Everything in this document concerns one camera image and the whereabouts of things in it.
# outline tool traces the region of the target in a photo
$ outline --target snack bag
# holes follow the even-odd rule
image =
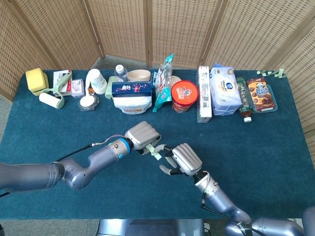
[[[168,87],[170,83],[170,77],[172,75],[172,60],[174,54],[169,55],[164,63],[158,69],[155,78],[155,92],[156,92],[156,102],[153,108],[153,112],[157,112],[164,102],[172,101],[171,89]]]

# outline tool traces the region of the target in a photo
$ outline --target red canister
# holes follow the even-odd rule
[[[182,80],[173,85],[171,94],[173,109],[182,113],[195,103],[198,98],[198,89],[194,83]]]

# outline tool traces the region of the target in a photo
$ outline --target table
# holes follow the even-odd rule
[[[87,70],[74,70],[84,79]],[[52,84],[53,71],[46,71]],[[113,70],[101,70],[108,79]],[[195,70],[173,75],[195,81]],[[255,71],[235,71],[247,79]],[[22,77],[0,145],[0,162],[50,163],[86,144],[124,134],[146,120],[161,135],[160,144],[187,142],[203,161],[203,169],[251,217],[301,217],[315,205],[315,172],[287,79],[266,77],[278,110],[253,115],[244,123],[239,113],[196,122],[196,107],[179,114],[165,104],[141,115],[126,115],[100,95],[94,111],[81,112],[79,100],[65,98],[61,110],[38,101]],[[99,147],[73,156],[82,165]],[[218,218],[200,208],[201,193],[186,176],[168,176],[167,165],[137,152],[97,175],[84,189],[73,191],[60,181],[49,191],[10,194],[0,199],[1,219],[52,218]]]

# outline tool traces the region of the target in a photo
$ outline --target robotic arm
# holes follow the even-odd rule
[[[302,227],[287,219],[260,218],[252,222],[250,216],[234,205],[210,174],[201,170],[202,161],[188,144],[173,149],[166,145],[155,148],[155,152],[161,150],[166,151],[165,158],[174,168],[161,165],[160,169],[164,173],[192,176],[195,186],[202,192],[201,207],[231,217],[224,229],[227,236],[315,236],[315,207],[307,209],[303,215],[305,234]],[[205,206],[206,200],[215,211]]]
[[[146,121],[125,133],[123,138],[108,144],[88,157],[89,166],[84,168],[73,159],[65,159],[51,164],[6,165],[0,163],[0,190],[23,192],[46,190],[63,179],[74,190],[87,186],[106,167],[128,155],[132,149],[142,152],[148,144],[156,144],[160,139]]]

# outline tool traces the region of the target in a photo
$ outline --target chocolate cookie package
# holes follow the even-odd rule
[[[247,80],[254,113],[275,112],[278,109],[275,96],[265,78]]]

